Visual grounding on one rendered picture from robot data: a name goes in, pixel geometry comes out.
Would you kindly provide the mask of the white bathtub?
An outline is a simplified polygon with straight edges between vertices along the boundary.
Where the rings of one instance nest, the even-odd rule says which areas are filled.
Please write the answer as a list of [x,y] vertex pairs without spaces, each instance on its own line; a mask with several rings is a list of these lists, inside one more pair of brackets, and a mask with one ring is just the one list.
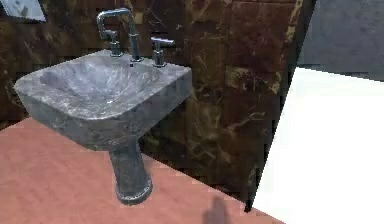
[[384,224],[384,82],[296,69],[253,205],[285,224]]

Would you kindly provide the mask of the grey marble pedestal sink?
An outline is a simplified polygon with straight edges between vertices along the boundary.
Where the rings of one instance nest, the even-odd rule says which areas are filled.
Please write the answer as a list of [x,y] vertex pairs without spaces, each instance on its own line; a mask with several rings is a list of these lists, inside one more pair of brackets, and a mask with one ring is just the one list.
[[192,69],[101,50],[26,74],[14,89],[33,119],[108,152],[118,200],[136,205],[153,189],[139,139],[191,95]]

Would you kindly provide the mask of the chrome sink faucet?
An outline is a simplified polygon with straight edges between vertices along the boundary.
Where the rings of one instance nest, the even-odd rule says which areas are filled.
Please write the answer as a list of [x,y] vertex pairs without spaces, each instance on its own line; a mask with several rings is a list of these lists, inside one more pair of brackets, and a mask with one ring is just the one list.
[[131,52],[131,60],[133,62],[140,62],[143,58],[140,56],[138,38],[139,34],[136,32],[134,17],[130,9],[128,8],[118,8],[112,10],[106,10],[100,12],[96,17],[97,27],[99,31],[100,38],[102,40],[110,40],[106,37],[105,32],[108,30],[105,28],[104,19],[109,17],[117,17],[121,15],[126,15],[128,17],[128,25],[129,25],[129,49]]

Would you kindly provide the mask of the wall mirror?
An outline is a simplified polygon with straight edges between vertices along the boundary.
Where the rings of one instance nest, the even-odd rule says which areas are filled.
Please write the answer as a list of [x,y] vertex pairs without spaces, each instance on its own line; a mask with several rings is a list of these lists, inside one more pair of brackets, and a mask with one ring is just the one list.
[[0,0],[8,16],[45,22],[39,0]]

